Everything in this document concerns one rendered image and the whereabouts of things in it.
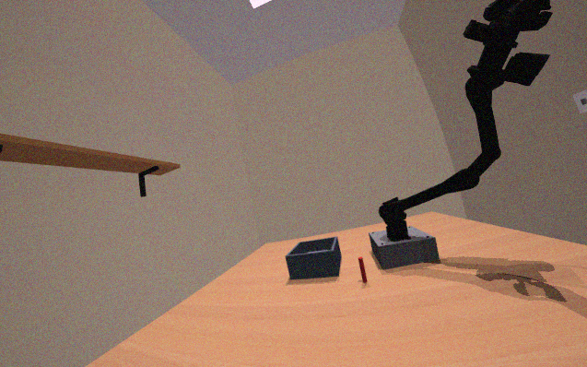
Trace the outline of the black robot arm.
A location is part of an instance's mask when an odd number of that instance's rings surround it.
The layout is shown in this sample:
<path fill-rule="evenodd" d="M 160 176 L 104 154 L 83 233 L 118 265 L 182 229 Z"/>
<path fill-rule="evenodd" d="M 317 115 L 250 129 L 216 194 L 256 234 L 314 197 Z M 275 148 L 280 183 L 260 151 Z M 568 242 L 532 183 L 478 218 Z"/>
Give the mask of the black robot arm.
<path fill-rule="evenodd" d="M 500 26 L 490 26 L 485 23 L 470 20 L 463 33 L 464 37 L 474 41 L 486 43 L 486 49 L 491 46 L 499 34 Z M 482 52 L 479 62 L 467 68 L 470 74 L 465 83 L 465 94 L 475 112 L 480 143 L 481 155 L 466 169 L 459 170 L 448 180 L 430 187 L 418 194 L 398 200 L 395 197 L 382 203 L 379 215 L 383 218 L 387 237 L 394 242 L 410 239 L 406 227 L 405 210 L 416 207 L 434 198 L 448 193 L 462 192 L 472 189 L 480 182 L 480 176 L 492 163 L 501 156 L 499 140 L 492 110 L 492 90 L 503 85 L 505 81 L 530 86 L 535 77 L 543 68 L 549 54 L 517 53 L 512 56 L 503 70 L 510 53 Z"/>

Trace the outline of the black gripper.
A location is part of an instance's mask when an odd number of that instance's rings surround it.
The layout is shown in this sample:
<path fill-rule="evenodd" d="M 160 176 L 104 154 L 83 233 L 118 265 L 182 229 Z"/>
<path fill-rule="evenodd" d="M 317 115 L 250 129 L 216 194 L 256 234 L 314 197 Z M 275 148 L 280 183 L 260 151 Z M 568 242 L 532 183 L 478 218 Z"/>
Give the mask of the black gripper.
<path fill-rule="evenodd" d="M 509 53 L 516 48 L 517 36 L 520 31 L 539 30 L 551 18 L 553 12 L 542 11 L 551 9 L 549 0 L 496 0 L 486 7 L 483 17 L 491 27 L 500 26 L 499 34 L 484 52 Z"/>

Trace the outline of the dark red peg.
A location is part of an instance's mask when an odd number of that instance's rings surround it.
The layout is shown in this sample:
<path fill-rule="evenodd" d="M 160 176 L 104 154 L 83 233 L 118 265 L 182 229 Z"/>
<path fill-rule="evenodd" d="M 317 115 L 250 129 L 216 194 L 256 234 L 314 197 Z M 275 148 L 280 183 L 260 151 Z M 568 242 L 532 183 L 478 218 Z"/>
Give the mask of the dark red peg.
<path fill-rule="evenodd" d="M 366 275 L 366 272 L 365 272 L 365 268 L 364 268 L 365 266 L 364 266 L 364 262 L 363 262 L 362 256 L 358 258 L 358 261 L 359 261 L 359 267 L 360 267 L 360 270 L 361 270 L 361 276 L 362 276 L 362 279 L 363 279 L 363 283 L 368 282 L 367 281 L 367 278 L 366 278 L 367 275 Z"/>

